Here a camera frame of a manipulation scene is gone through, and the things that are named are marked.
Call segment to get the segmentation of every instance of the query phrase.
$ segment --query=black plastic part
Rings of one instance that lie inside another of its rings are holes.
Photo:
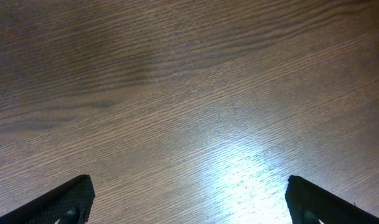
[[[285,194],[293,224],[379,224],[379,218],[298,176]]]
[[[95,198],[89,175],[79,175],[56,189],[0,217],[0,224],[82,224]]]

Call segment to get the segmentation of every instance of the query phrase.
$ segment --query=black object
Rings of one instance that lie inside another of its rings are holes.
[[[56,189],[0,217],[0,224],[82,224],[95,198],[89,175],[79,175]]]
[[[290,176],[285,197],[293,224],[379,224],[379,218],[302,177]]]

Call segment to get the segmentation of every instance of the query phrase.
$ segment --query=textured black surface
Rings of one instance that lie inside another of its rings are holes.
[[[314,215],[325,224],[379,224],[379,218],[302,177],[290,176],[285,196],[293,224],[318,223]]]
[[[79,212],[79,224],[87,222],[95,198],[89,175],[78,177],[51,190],[17,210],[0,217],[0,224],[54,224],[69,210]]]

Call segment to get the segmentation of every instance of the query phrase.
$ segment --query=wooden table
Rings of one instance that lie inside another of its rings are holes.
[[[0,216],[79,174],[90,223],[379,217],[379,0],[0,0]]]

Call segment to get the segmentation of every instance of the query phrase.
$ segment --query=wood grain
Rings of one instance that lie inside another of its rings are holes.
[[[0,1],[0,215],[90,174],[90,223],[379,216],[379,1]]]

